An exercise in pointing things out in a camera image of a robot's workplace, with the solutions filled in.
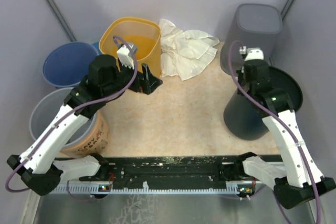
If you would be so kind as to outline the yellow slatted bin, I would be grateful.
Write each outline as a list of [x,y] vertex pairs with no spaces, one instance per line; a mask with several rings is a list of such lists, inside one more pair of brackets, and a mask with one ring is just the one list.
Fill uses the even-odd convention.
[[123,17],[115,20],[104,32],[99,41],[99,50],[103,54],[117,56],[117,45],[113,36],[119,36],[126,42],[138,47],[136,58],[139,71],[141,64],[149,66],[151,73],[161,75],[161,29],[155,22],[137,17]]

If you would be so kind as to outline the grey slatted bin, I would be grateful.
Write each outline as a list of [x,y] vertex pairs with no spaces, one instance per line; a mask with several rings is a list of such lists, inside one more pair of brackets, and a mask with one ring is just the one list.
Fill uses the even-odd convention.
[[280,11],[266,4],[241,4],[237,7],[220,53],[220,66],[230,74],[228,54],[231,44],[239,40],[247,48],[260,48],[269,60],[282,31]]

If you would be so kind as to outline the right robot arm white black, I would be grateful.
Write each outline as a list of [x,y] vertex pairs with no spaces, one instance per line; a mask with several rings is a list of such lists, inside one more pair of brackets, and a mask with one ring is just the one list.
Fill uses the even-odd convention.
[[273,189],[278,202],[291,209],[334,190],[335,181],[325,177],[311,158],[298,129],[288,91],[272,84],[269,69],[264,60],[246,61],[238,71],[238,93],[255,106],[262,122],[272,133],[285,170],[251,154],[234,167],[234,172],[242,180],[250,176],[261,179]]

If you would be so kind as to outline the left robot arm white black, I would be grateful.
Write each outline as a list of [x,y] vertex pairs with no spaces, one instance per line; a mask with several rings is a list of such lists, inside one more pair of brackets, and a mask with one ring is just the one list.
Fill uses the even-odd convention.
[[66,96],[57,115],[33,145],[20,155],[11,155],[7,164],[19,174],[28,189],[40,196],[52,192],[60,182],[92,177],[103,180],[109,162],[98,153],[83,158],[57,161],[56,155],[74,135],[108,102],[126,89],[151,94],[163,81],[145,63],[123,63],[110,55],[99,55],[89,64],[88,75]]

